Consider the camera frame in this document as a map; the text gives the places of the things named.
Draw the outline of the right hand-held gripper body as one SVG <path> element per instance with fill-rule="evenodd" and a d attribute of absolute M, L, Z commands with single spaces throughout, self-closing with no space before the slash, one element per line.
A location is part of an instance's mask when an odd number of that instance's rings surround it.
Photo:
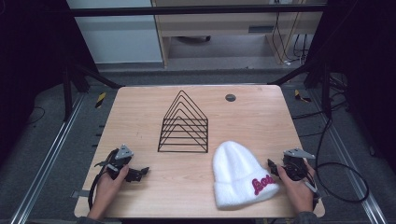
<path fill-rule="evenodd" d="M 304 178 L 312 180 L 311 174 L 305 164 L 305 159 L 314 159 L 315 156 L 300 149 L 289 149 L 284 151 L 284 169 L 288 177 L 293 181 L 299 181 Z"/>

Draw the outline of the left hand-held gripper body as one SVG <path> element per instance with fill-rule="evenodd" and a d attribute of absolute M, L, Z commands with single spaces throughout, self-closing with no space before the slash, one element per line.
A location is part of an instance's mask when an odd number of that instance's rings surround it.
<path fill-rule="evenodd" d="M 104 173 L 108 173 L 112 179 L 116 179 L 120 170 L 129 163 L 134 153 L 126 146 L 112 150 L 104 161 L 97 163 L 102 169 L 95 177 L 96 180 Z"/>

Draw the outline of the person's right hand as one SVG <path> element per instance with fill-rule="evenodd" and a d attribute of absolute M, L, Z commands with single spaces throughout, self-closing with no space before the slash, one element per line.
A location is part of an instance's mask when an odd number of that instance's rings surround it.
<path fill-rule="evenodd" d="M 303 180 L 291 180 L 281 165 L 277 166 L 277 171 L 280 179 L 283 181 L 287 195 L 295 213 L 299 214 L 302 212 L 313 212 L 314 192 L 305 184 Z"/>

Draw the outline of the person's left hand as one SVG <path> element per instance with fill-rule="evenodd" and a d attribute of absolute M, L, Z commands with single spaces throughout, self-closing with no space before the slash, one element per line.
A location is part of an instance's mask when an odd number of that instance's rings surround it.
<path fill-rule="evenodd" d="M 92 208 L 87 215 L 88 218 L 94 220 L 101 220 L 104 218 L 107 208 L 112 204 L 120 191 L 121 185 L 124 178 L 128 175 L 128 172 L 129 166 L 124 165 L 116 179 L 112 179 L 108 173 L 102 174 L 97 184 Z"/>

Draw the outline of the white knit beanie pink lettering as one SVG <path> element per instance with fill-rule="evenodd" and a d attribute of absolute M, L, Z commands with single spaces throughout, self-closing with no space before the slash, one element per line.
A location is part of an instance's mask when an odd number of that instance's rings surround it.
<path fill-rule="evenodd" d="M 213 157 L 214 194 L 219 209 L 234 209 L 271 199 L 279 185 L 246 147 L 222 143 Z"/>

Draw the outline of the black metal stand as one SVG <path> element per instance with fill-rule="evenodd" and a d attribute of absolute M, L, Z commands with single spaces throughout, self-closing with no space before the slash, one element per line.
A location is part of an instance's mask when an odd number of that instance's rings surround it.
<path fill-rule="evenodd" d="M 88 83 L 85 76 L 92 77 L 111 89 L 121 88 L 121 84 L 107 79 L 98 72 L 93 71 L 86 66 L 77 63 L 69 63 L 64 68 L 62 74 L 64 87 L 64 121 L 67 121 L 73 112 L 72 86 L 75 86 L 78 92 L 87 92 L 90 89 L 90 84 Z"/>
<path fill-rule="evenodd" d="M 283 85 L 302 73 L 307 73 L 304 85 L 308 89 L 314 88 L 321 83 L 321 109 L 325 113 L 326 117 L 330 119 L 332 117 L 332 106 L 330 101 L 330 68 L 325 60 L 313 59 L 292 70 L 284 77 L 269 82 L 269 85 Z"/>

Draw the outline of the white cabinet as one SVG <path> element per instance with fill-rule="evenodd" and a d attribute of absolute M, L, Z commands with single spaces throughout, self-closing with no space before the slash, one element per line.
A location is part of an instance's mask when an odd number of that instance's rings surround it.
<path fill-rule="evenodd" d="M 150 0 L 66 0 L 71 9 L 151 7 Z M 76 17 L 97 64 L 161 63 L 163 61 L 154 17 Z"/>

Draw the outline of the light wooden desk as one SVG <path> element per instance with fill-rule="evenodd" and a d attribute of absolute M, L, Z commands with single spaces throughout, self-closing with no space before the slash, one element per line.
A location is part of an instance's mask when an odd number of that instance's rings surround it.
<path fill-rule="evenodd" d="M 302 5 L 327 0 L 150 0 L 155 7 L 231 6 L 231 5 Z M 214 35 L 265 35 L 277 63 L 291 59 L 289 49 L 297 35 L 312 35 L 322 17 L 321 12 L 275 12 L 157 15 L 157 33 L 163 62 L 168 63 L 173 37 Z"/>

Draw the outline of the aluminium floor rail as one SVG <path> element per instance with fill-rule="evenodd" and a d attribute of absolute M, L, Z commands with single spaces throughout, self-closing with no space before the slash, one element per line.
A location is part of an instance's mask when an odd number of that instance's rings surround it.
<path fill-rule="evenodd" d="M 313 104 L 318 109 L 319 117 L 324 124 L 324 130 L 322 131 L 317 147 L 317 161 L 315 162 L 315 165 L 317 168 L 331 165 L 342 167 L 345 170 L 347 179 L 350 182 L 350 185 L 352 186 L 354 194 L 357 196 L 357 199 L 352 200 L 337 196 L 335 193 L 328 190 L 325 185 L 323 185 L 322 187 L 325 189 L 325 192 L 330 197 L 333 197 L 334 199 L 337 199 L 341 202 L 349 204 L 360 204 L 371 224 L 389 224 L 382 209 L 378 205 L 372 191 L 370 190 L 367 181 L 361 175 L 356 163 L 347 152 L 346 145 L 342 141 L 340 133 L 332 125 L 332 119 L 329 119 L 328 116 L 324 114 L 323 108 L 321 107 L 321 102 L 319 101 L 320 96 L 318 92 L 315 90 L 309 90 L 308 93 L 312 98 Z M 326 161 L 323 163 L 318 162 L 319 152 L 321 150 L 321 145 L 325 134 L 329 135 L 330 137 L 330 141 L 332 142 L 332 148 L 338 157 L 338 161 Z"/>
<path fill-rule="evenodd" d="M 41 163 L 41 166 L 38 169 L 30 188 L 25 193 L 23 200 L 12 216 L 10 224 L 25 224 L 33 207 L 35 206 L 38 196 L 40 195 L 47 181 L 50 171 L 52 170 L 52 167 L 58 158 L 64 142 L 70 133 L 71 128 L 73 127 L 84 98 L 84 93 L 77 94 L 76 101 L 72 104 L 72 111 L 69 117 L 63 122 L 59 132 L 57 132 L 57 135 L 55 136 L 55 139 L 53 140 L 45 159 Z"/>

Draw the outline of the black metal frame bar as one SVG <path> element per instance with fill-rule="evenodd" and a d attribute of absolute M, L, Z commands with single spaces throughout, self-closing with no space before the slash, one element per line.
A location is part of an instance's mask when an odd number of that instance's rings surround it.
<path fill-rule="evenodd" d="M 69 9 L 67 14 L 74 17 L 101 16 L 146 16 L 146 15 L 189 15 L 228 13 L 275 13 L 275 12 L 319 12 L 327 4 L 302 5 L 235 5 L 235 6 L 182 6 L 182 7 L 119 7 Z"/>

